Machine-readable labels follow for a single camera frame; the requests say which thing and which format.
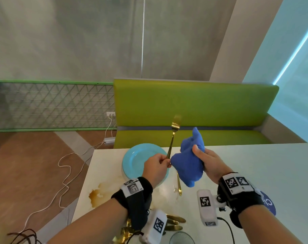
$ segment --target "wooden floor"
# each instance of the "wooden floor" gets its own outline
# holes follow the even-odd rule
[[[91,145],[101,143],[104,138],[104,131],[78,133]],[[111,131],[107,131],[107,137],[111,137]],[[100,149],[112,147],[103,144]],[[49,205],[69,173],[69,168],[58,167],[58,161],[72,152],[54,132],[0,133],[0,222],[5,229],[21,231],[30,213]],[[75,154],[61,160],[61,165],[72,167],[66,182],[79,173],[83,163]],[[87,169],[85,164],[69,185],[70,190],[62,197],[63,207],[79,196]],[[38,231],[54,218],[62,210],[58,204],[63,192],[47,210],[32,215],[27,227]]]

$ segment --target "wall socket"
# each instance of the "wall socket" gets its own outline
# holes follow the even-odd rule
[[[115,112],[107,112],[107,116],[116,116],[116,113]]]

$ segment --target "turquoise plate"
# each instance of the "turquoise plate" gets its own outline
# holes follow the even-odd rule
[[[144,163],[153,155],[166,152],[159,146],[149,143],[135,145],[130,148],[122,160],[122,168],[129,179],[142,176],[144,170]],[[169,169],[163,181],[168,177]]]

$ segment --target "diamond pattern grille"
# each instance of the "diamond pattern grille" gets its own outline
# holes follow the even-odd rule
[[[0,129],[105,128],[114,111],[112,85],[0,83]]]

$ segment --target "blue cloth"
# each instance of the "blue cloth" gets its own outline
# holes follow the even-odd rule
[[[192,130],[192,136],[181,143],[181,153],[174,154],[171,164],[179,173],[180,179],[188,186],[193,187],[204,171],[203,162],[193,153],[193,145],[197,145],[201,151],[205,151],[204,141],[196,127]]]

